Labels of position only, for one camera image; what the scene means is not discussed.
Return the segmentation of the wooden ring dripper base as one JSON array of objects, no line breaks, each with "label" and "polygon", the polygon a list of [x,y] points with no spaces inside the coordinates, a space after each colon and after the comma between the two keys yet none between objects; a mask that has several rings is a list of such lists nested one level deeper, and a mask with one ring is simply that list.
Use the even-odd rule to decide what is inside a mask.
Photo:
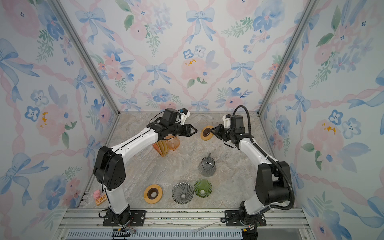
[{"label": "wooden ring dripper base", "polygon": [[212,129],[213,128],[214,128],[213,126],[206,126],[202,130],[202,132],[201,132],[201,139],[203,141],[208,141],[208,140],[210,140],[214,136],[214,134],[212,133]]}]

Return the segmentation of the orange coffee filter holder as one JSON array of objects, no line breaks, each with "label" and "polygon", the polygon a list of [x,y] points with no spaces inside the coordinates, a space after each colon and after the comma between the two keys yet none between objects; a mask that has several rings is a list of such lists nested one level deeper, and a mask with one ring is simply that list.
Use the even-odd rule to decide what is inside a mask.
[{"label": "orange coffee filter holder", "polygon": [[169,148],[166,141],[158,141],[153,144],[153,148],[160,154],[160,156],[165,157],[169,153]]}]

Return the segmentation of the grey glass carafe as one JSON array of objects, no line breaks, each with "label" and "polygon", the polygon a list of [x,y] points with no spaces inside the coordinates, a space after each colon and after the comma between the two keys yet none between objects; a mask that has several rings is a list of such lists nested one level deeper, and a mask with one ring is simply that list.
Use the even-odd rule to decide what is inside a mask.
[{"label": "grey glass carafe", "polygon": [[201,160],[199,164],[199,171],[205,177],[212,177],[216,172],[216,162],[212,158],[211,153]]}]

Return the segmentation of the grey glass dripper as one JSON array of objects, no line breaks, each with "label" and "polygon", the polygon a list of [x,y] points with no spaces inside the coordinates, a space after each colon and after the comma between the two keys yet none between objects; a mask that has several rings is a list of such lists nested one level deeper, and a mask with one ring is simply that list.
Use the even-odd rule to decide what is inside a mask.
[{"label": "grey glass dripper", "polygon": [[179,205],[188,204],[194,196],[194,188],[186,182],[177,183],[172,190],[173,200]]}]

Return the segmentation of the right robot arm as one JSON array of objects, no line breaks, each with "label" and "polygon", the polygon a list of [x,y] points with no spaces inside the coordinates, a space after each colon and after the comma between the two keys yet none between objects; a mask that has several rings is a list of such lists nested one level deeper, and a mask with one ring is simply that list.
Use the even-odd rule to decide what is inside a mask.
[{"label": "right robot arm", "polygon": [[257,166],[255,195],[241,203],[239,220],[254,225],[257,218],[271,209],[290,210],[295,204],[290,166],[269,155],[254,139],[251,129],[246,132],[242,116],[225,115],[223,124],[206,127],[204,137],[215,136],[243,152]]}]

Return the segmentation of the green glass dripper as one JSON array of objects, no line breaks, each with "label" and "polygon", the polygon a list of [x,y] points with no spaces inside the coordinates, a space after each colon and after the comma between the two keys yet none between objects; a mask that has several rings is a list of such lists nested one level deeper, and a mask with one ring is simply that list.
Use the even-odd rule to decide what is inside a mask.
[{"label": "green glass dripper", "polygon": [[200,198],[207,198],[211,195],[213,186],[210,181],[206,179],[197,180],[194,184],[194,192]]}]

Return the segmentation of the orange glass carafe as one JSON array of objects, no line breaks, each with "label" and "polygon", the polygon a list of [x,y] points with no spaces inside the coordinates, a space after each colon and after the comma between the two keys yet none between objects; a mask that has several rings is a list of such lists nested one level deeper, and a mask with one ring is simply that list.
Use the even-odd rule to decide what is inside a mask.
[{"label": "orange glass carafe", "polygon": [[177,136],[168,135],[166,137],[166,144],[169,150],[175,151],[180,146],[180,140]]}]

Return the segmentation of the pink toy on block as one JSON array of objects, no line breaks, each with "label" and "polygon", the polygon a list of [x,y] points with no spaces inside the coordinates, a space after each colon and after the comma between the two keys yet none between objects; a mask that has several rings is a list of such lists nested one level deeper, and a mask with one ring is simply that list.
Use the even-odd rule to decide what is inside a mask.
[{"label": "pink toy on block", "polygon": [[107,195],[102,193],[101,190],[96,190],[93,192],[93,198],[95,200],[95,204],[97,206],[100,206],[103,204],[105,201],[107,201]]}]

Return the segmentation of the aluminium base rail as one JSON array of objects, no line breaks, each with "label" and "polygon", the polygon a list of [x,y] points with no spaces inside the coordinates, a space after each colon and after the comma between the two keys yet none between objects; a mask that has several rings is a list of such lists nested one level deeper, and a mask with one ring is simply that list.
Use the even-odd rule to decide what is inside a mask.
[{"label": "aluminium base rail", "polygon": [[223,209],[134,210],[129,225],[108,223],[99,209],[69,209],[55,240],[313,240],[302,209],[271,210],[244,226],[221,219],[237,214]]}]

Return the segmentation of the right aluminium corner post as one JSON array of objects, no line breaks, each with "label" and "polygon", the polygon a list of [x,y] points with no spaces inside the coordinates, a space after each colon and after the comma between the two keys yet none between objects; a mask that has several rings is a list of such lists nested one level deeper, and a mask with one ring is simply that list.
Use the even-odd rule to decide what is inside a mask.
[{"label": "right aluminium corner post", "polygon": [[258,117],[263,115],[263,111],[266,110],[268,102],[274,92],[275,87],[279,83],[280,77],[283,75],[283,71],[285,70],[285,67],[288,66],[288,63],[291,60],[292,55],[294,54],[294,51],[296,50],[296,47],[298,45],[298,41],[302,37],[305,27],[307,26],[308,22],[310,21],[310,18],[313,15],[313,12],[316,8],[318,1],[316,0],[310,0],[307,4],[307,6],[304,8],[303,15],[300,18],[299,24],[297,25],[290,43],[287,45],[287,48],[283,54],[282,61],[280,63],[280,66],[278,67],[274,77],[272,78],[272,81],[267,88],[267,92],[263,98],[263,102],[259,107],[259,110],[257,111]]}]

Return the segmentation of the aluminium corner post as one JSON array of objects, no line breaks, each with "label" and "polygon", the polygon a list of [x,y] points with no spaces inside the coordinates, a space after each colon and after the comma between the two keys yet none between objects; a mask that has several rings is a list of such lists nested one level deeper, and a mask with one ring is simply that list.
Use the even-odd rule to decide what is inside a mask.
[{"label": "aluminium corner post", "polygon": [[300,18],[299,24],[297,25],[290,43],[287,45],[287,48],[283,54],[282,61],[280,63],[280,66],[278,67],[274,77],[272,78],[272,81],[267,88],[267,92],[263,98],[263,102],[259,107],[259,110],[257,111],[258,117],[263,115],[263,111],[266,110],[268,102],[274,92],[275,87],[279,83],[280,77],[283,75],[283,71],[285,70],[285,67],[288,66],[288,63],[291,60],[292,55],[294,54],[294,51],[296,50],[296,47],[298,45],[298,41],[302,37],[305,27],[307,26],[308,22],[310,21],[310,18],[313,15],[313,12],[316,8],[318,1],[316,0],[310,0],[307,4],[307,6],[304,8],[303,15]]},{"label": "aluminium corner post", "polygon": [[77,52],[80,54],[81,59],[83,60],[85,66],[89,70],[90,74],[94,78],[97,86],[99,87],[101,93],[106,98],[107,103],[112,108],[112,111],[119,116],[120,111],[117,108],[117,105],[115,101],[113,100],[110,92],[107,89],[106,84],[101,79],[96,66],[94,65],[91,56],[87,52],[78,32],[76,31],[73,23],[71,22],[68,14],[66,13],[62,3],[57,0],[48,1],[49,5],[52,7],[54,13],[58,16],[60,19],[60,22],[63,24],[64,29],[68,32],[69,36],[71,37],[72,41],[74,42],[75,48]]}]

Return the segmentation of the left aluminium corner post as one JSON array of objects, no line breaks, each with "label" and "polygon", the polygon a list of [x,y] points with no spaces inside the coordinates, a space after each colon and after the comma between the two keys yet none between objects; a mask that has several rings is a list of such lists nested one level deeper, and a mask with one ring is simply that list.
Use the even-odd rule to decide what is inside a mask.
[{"label": "left aluminium corner post", "polygon": [[96,66],[94,65],[91,56],[87,52],[78,32],[76,31],[73,23],[71,22],[68,14],[66,13],[62,3],[57,0],[48,1],[49,5],[52,7],[54,13],[58,16],[60,19],[60,22],[63,24],[64,29],[68,32],[69,36],[71,37],[72,41],[74,42],[75,48],[77,52],[80,54],[81,59],[83,60],[85,66],[89,70],[90,74],[94,78],[97,86],[99,87],[101,93],[106,98],[107,103],[112,108],[112,111],[119,116],[120,111],[117,108],[117,105],[115,101],[113,100],[110,92],[107,89],[106,84],[101,79]]}]

